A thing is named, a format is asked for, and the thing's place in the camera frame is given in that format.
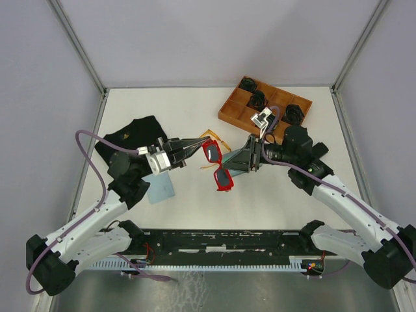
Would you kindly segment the red sunglasses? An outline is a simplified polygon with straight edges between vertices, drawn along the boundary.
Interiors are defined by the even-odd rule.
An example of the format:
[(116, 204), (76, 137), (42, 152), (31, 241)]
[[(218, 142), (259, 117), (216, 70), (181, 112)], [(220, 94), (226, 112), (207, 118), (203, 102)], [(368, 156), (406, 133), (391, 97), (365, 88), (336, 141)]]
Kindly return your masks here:
[(203, 145), (203, 152), (210, 164), (217, 164), (218, 168), (214, 171), (214, 180), (217, 185), (217, 191), (229, 191), (233, 188), (234, 183), (228, 169), (222, 164), (222, 152), (217, 141), (208, 139)]

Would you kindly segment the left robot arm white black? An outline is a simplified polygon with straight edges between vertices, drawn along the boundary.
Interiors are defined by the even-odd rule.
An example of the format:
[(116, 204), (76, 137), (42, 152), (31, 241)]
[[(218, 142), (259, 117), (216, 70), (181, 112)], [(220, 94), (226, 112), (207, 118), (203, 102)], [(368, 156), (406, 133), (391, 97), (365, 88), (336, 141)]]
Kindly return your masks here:
[(108, 170), (112, 181), (106, 184), (91, 158), (86, 158), (100, 182), (101, 196), (54, 232), (45, 237), (35, 234), (26, 242), (25, 288), (30, 295), (57, 295), (95, 262), (126, 250), (131, 254), (141, 251), (144, 238), (132, 221), (124, 221), (102, 236), (98, 231), (143, 199), (151, 187), (148, 176), (184, 167), (210, 139), (158, 138), (150, 146), (128, 149), (97, 135), (94, 138), (114, 150)]

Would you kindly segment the grey-blue glasses case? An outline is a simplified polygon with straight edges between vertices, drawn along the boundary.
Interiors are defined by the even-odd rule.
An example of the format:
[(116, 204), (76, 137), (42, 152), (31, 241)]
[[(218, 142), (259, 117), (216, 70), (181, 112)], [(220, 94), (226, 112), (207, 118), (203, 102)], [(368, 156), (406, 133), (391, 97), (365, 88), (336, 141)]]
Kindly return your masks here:
[(248, 172), (238, 172), (238, 171), (233, 171), (233, 170), (228, 170), (228, 171), (230, 172), (232, 177), (240, 175), (240, 174), (248, 173)]

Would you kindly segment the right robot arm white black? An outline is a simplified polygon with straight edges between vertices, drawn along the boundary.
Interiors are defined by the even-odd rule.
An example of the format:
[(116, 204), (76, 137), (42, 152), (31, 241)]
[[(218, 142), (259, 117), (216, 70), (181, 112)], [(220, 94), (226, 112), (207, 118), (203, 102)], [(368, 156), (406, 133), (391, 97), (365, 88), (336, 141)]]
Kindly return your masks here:
[(292, 125), (284, 131), (281, 144), (250, 135), (224, 167), (240, 172), (256, 171), (261, 163), (288, 167), (296, 187), (329, 207), (355, 232), (349, 235), (314, 220), (303, 227), (299, 249), (305, 254), (322, 250), (340, 255), (363, 267), (380, 287), (392, 289), (415, 269), (415, 227), (400, 226), (350, 191), (321, 161), (327, 151), (323, 143), (313, 143), (305, 127)]

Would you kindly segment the orange sunglasses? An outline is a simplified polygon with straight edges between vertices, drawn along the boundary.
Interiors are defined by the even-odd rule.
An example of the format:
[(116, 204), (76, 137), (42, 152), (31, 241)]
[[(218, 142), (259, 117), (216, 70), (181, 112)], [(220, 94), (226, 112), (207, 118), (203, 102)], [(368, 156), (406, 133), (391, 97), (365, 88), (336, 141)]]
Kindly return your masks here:
[(232, 152), (232, 149), (229, 147), (229, 145), (225, 141), (223, 141), (214, 131), (208, 129), (206, 130), (206, 132), (200, 135), (200, 138), (207, 136), (210, 136), (211, 139), (215, 139), (216, 141), (221, 143), (221, 145), (223, 145), (223, 147), (225, 147), (228, 152)]

